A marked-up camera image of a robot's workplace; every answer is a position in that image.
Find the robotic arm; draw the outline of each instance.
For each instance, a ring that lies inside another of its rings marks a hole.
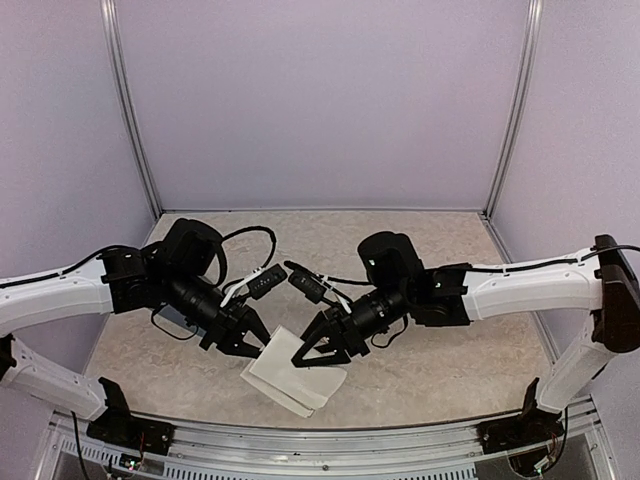
[[[12,333],[74,315],[158,311],[171,305],[205,332],[201,348],[215,344],[227,355],[257,358],[260,348],[244,341],[246,333],[264,345],[270,335],[245,300],[266,295],[286,274],[279,265],[258,269],[247,282],[249,295],[225,295],[203,277],[217,257],[217,284],[224,281],[223,242],[213,228],[180,219],[164,240],[143,249],[107,247],[63,270],[0,281],[0,385],[90,420],[89,436],[136,450],[144,438],[146,451],[166,454],[172,425],[134,417],[117,383],[72,372],[38,355]]]
[[[346,307],[334,304],[318,313],[292,362],[297,367],[348,363],[370,352],[368,338],[407,315],[419,325],[447,327],[515,312],[585,310],[584,328],[547,376],[528,387],[522,412],[479,426],[485,453],[546,441],[562,434],[562,411],[612,358],[640,348],[640,289],[624,248],[629,247],[601,235],[592,248],[546,260],[425,269],[406,235],[374,234],[358,254],[375,290]],[[295,263],[285,266],[293,269],[289,282],[309,300],[325,301],[331,284]],[[325,355],[307,358],[312,348]]]

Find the white arm segment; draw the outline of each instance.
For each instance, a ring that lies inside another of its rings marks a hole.
[[[585,248],[545,260],[473,267],[506,270],[560,258],[580,259],[590,252]],[[464,279],[468,290],[462,300],[471,321],[556,308],[597,310],[602,307],[602,282],[595,276],[599,268],[598,257],[594,256],[582,263],[551,265],[523,272],[468,272]]]
[[[593,318],[589,315],[580,334],[539,383],[536,401],[540,410],[562,412],[571,399],[618,355],[591,340],[593,326]]]
[[[109,286],[100,279],[106,273],[102,260],[91,260],[62,277],[2,288],[3,284],[47,273],[51,272],[0,280],[0,338],[59,318],[113,311]]]
[[[2,284],[47,273],[4,279]],[[21,328],[83,314],[113,310],[109,286],[101,281],[102,260],[91,260],[63,277],[0,288],[0,338]],[[9,368],[0,385],[29,393],[58,407],[94,420],[106,410],[105,393],[97,379],[89,379],[38,355],[19,339],[11,344],[17,366]]]

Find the marble-patterned surface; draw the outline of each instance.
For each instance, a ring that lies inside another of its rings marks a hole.
[[[425,266],[500,261],[472,213],[236,212],[188,217],[223,234],[267,225],[278,235],[275,261],[292,259],[345,278],[364,278],[356,248],[380,230],[408,234]],[[164,215],[150,241],[163,238],[176,218]],[[268,239],[260,233],[229,241],[228,278],[244,276],[262,263],[268,248]],[[214,270],[209,272],[212,278]],[[358,296],[366,288],[344,290]],[[251,302],[269,330],[282,324],[298,335],[320,308],[288,283]],[[347,366],[342,388],[324,409],[305,419],[242,380],[248,362],[214,348],[205,352],[197,338],[175,341],[150,324],[148,312],[139,311],[109,318],[88,373],[120,383],[131,408],[138,411],[216,423],[335,428],[438,422],[519,408],[526,386],[548,368],[527,315],[470,327],[412,324],[391,348],[374,348],[369,356],[356,358]]]

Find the white wall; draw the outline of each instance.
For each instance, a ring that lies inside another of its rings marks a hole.
[[[495,218],[517,260],[611,233],[640,244],[640,3],[546,0],[527,107]],[[628,258],[640,271],[635,252]],[[545,316],[564,349],[584,316]],[[640,352],[592,388],[622,479],[638,478]]]
[[[526,0],[120,0],[167,209],[480,210]]]
[[[122,123],[98,2],[0,2],[0,278],[140,245],[152,220]],[[82,371],[104,319],[16,332]],[[0,479],[29,477],[51,407],[0,388]]]

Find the folded cloth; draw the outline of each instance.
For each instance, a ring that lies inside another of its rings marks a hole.
[[[347,372],[338,367],[294,367],[291,358],[303,343],[280,325],[260,357],[247,365],[241,377],[283,407],[309,417],[336,393]],[[307,355],[313,358],[321,354],[311,350]]]

